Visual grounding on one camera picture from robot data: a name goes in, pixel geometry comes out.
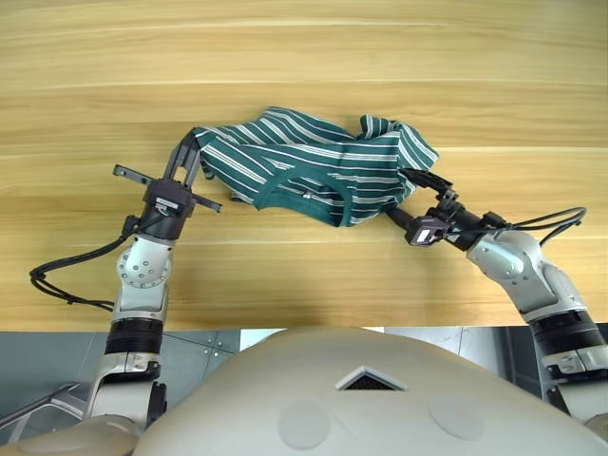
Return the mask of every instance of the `silver robot arm segment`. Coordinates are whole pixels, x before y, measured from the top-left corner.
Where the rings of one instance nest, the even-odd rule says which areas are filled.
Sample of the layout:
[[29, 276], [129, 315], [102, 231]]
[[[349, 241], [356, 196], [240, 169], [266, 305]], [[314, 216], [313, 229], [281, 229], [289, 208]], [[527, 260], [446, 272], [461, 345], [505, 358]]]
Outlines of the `silver robot arm segment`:
[[545, 239], [578, 224], [584, 208], [509, 224], [494, 213], [482, 218], [468, 212], [456, 199], [451, 182], [429, 172], [403, 170], [402, 174], [438, 192], [436, 207], [415, 218], [395, 208], [388, 211], [405, 229], [410, 245], [429, 246], [446, 240], [475, 263], [511, 298], [532, 330], [541, 362], [557, 385], [548, 391], [553, 405], [568, 412], [608, 441], [608, 345], [566, 273], [549, 261], [541, 245], [524, 229], [553, 227], [556, 223], [529, 227], [525, 223], [578, 212]]
[[[199, 146], [191, 132], [173, 151], [161, 179], [120, 165], [114, 168], [114, 175], [147, 187], [139, 221], [145, 228], [117, 261], [122, 288], [85, 417], [121, 415], [143, 432], [166, 410], [166, 386], [155, 380], [161, 374], [162, 330], [173, 249], [197, 204], [217, 212], [221, 208], [192, 192], [199, 166]], [[178, 168], [186, 171], [184, 182], [175, 179]]]

